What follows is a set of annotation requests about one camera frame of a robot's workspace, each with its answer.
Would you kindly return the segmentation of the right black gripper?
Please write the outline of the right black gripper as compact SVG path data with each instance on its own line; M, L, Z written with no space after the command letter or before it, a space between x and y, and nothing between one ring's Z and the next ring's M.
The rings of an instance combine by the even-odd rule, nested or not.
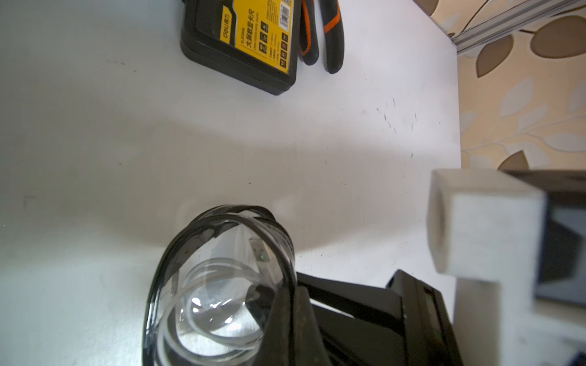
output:
M442 294L398 270L385 288L298 274L298 365L461 365Z

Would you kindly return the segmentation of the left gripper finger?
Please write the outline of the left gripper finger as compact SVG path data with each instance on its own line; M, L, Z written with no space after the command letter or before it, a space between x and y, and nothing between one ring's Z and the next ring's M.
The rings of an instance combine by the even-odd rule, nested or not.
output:
M308 289L280 288L262 339L264 365L330 365Z

